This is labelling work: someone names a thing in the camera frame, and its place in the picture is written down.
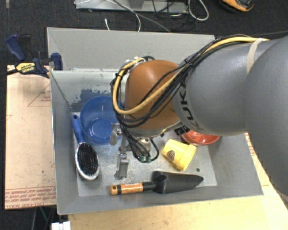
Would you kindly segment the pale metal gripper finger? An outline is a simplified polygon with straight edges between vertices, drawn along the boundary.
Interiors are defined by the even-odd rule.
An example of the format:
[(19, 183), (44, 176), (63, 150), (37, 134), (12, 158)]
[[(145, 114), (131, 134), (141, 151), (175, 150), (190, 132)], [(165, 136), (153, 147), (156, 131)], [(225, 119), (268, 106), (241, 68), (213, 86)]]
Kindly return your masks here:
[(117, 180), (127, 177), (129, 167), (129, 160), (127, 153), (119, 153), (117, 157), (117, 167), (115, 172), (115, 178)]
[(110, 134), (110, 144), (116, 145), (119, 137), (122, 136), (122, 130), (121, 130), (120, 124), (112, 124), (111, 128), (112, 128), (112, 132)]

